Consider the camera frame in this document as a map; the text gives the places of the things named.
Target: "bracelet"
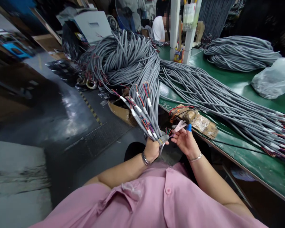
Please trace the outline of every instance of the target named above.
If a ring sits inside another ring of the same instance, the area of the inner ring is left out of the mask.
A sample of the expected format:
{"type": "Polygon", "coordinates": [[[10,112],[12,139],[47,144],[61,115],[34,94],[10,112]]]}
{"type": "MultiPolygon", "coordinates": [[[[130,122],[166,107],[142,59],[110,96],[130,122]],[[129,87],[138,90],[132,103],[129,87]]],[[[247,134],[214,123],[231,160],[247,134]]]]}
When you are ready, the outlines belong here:
{"type": "Polygon", "coordinates": [[[150,166],[151,165],[151,162],[149,162],[147,159],[146,159],[146,156],[145,156],[145,153],[142,152],[142,161],[144,162],[144,164],[146,166],[150,166]]]}
{"type": "Polygon", "coordinates": [[[189,162],[195,162],[195,161],[197,161],[198,159],[200,159],[201,157],[202,157],[202,153],[197,157],[197,158],[195,158],[195,159],[192,159],[192,160],[189,160],[189,162]]]}

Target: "plastic bag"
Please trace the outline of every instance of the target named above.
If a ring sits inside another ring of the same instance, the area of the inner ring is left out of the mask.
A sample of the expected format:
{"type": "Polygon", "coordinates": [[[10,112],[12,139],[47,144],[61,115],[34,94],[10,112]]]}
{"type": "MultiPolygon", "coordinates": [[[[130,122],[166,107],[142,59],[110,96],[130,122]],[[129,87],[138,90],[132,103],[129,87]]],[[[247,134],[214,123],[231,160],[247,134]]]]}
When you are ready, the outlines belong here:
{"type": "Polygon", "coordinates": [[[262,70],[251,81],[256,92],[267,99],[285,93],[285,58],[278,58],[271,67],[262,70]]]}

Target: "gray cable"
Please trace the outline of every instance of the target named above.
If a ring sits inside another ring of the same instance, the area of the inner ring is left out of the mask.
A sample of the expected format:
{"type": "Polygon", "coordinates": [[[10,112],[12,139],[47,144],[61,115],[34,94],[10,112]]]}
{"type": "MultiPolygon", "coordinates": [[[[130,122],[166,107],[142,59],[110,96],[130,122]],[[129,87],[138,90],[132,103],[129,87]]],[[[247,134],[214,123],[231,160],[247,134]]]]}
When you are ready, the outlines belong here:
{"type": "MultiPolygon", "coordinates": [[[[258,58],[258,67],[274,61],[275,54],[267,41],[249,37],[244,39],[236,37],[227,41],[230,43],[228,45],[232,44],[232,47],[224,50],[225,53],[237,53],[241,58],[251,56],[258,58]],[[245,48],[238,49],[240,45],[245,45],[245,48]],[[243,51],[257,47],[263,52],[243,51]]],[[[283,148],[285,147],[285,116],[282,113],[236,94],[203,69],[161,60],[152,41],[142,35],[124,30],[113,32],[112,36],[91,43],[91,47],[79,59],[79,64],[86,72],[87,78],[103,84],[109,91],[109,86],[130,86],[130,95],[134,103],[143,109],[143,104],[136,95],[134,85],[137,85],[138,93],[148,114],[139,113],[141,117],[136,116],[136,121],[146,134],[148,132],[142,124],[142,119],[152,125],[157,138],[162,136],[157,122],[159,83],[161,82],[184,100],[182,104],[199,107],[201,112],[222,118],[245,140],[285,161],[283,148]],[[147,105],[148,99],[143,87],[145,82],[149,83],[151,107],[147,105]]],[[[237,66],[239,69],[251,69],[247,62],[245,64],[236,63],[232,66],[237,66]]],[[[180,103],[176,98],[161,97],[177,104],[180,103]]]]}
{"type": "Polygon", "coordinates": [[[280,57],[271,43],[252,36],[230,36],[213,40],[204,50],[210,63],[234,71],[267,68],[280,57]]]}

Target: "cable coil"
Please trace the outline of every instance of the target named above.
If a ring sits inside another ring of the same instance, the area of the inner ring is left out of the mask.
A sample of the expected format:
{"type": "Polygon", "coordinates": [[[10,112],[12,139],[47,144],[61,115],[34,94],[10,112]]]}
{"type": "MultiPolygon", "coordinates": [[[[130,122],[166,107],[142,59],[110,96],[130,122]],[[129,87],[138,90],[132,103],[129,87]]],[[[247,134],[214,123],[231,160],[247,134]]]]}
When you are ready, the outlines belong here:
{"type": "Polygon", "coordinates": [[[230,36],[213,40],[204,50],[210,63],[234,71],[267,68],[280,57],[271,43],[252,36],[230,36]]]}

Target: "white shirt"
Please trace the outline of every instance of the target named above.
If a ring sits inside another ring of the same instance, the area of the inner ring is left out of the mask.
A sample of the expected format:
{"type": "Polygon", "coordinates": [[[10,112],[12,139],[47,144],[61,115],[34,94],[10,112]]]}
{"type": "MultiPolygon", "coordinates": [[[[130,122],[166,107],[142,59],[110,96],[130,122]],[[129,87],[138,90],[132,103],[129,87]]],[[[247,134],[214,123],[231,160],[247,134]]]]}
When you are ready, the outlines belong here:
{"type": "Polygon", "coordinates": [[[151,38],[157,41],[165,40],[165,27],[161,16],[156,17],[153,21],[151,38]]]}

